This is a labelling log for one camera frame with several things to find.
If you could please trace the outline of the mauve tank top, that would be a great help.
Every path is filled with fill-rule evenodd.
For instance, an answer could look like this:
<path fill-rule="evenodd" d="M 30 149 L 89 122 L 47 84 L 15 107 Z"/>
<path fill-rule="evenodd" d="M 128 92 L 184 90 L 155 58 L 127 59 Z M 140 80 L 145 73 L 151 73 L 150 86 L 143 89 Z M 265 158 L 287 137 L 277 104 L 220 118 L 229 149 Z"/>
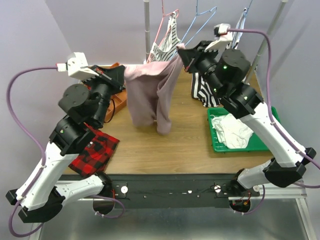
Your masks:
<path fill-rule="evenodd" d="M 125 66 L 127 107 L 135 127 L 156 124 L 159 134 L 170 132 L 171 101 L 182 67 L 183 62 L 178 55 L 169 61 Z"/>

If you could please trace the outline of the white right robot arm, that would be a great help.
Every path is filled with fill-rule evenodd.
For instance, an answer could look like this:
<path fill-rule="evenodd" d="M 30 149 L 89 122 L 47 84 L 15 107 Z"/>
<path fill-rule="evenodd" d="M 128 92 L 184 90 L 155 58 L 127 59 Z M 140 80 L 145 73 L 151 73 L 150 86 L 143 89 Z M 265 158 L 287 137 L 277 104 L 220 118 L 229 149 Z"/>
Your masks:
<path fill-rule="evenodd" d="M 270 104 L 250 85 L 243 82 L 250 62 L 238 49 L 226 49 L 219 60 L 216 53 L 207 51 L 210 41 L 196 47 L 178 46 L 184 69 L 199 73 L 220 99 L 222 106 L 236 119 L 247 125 L 263 141 L 273 157 L 264 164 L 239 170 L 226 184 L 226 191 L 241 196 L 253 186 L 271 183 L 285 188 L 300 180 L 306 165 L 316 156 L 312 147 L 304 147 L 273 118 Z"/>

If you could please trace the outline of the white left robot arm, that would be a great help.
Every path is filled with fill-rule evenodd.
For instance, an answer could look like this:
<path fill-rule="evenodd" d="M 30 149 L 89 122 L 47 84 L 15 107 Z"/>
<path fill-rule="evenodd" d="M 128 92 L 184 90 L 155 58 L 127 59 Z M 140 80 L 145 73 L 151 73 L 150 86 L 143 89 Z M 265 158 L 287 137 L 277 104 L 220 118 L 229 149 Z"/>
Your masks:
<path fill-rule="evenodd" d="M 24 223 L 45 223 L 68 203 L 112 195 L 112 181 L 103 172 L 64 187 L 56 185 L 64 170 L 94 138 L 94 130 L 103 127 L 111 96 L 124 88 L 123 65 L 109 69 L 93 65 L 83 72 L 79 83 L 69 86 L 58 102 L 65 116 L 46 147 L 41 148 L 41 160 L 20 188 L 6 194 Z"/>

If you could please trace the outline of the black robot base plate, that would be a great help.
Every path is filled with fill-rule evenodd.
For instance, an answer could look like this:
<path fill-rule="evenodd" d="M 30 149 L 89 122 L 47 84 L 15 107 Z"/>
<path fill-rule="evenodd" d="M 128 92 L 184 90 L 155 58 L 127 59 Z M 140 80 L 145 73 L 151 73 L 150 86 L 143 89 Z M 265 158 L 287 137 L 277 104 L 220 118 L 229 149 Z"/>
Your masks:
<path fill-rule="evenodd" d="M 228 208 L 229 199 L 258 197 L 253 189 L 231 192 L 233 174 L 110 174 L 116 198 L 126 209 Z"/>

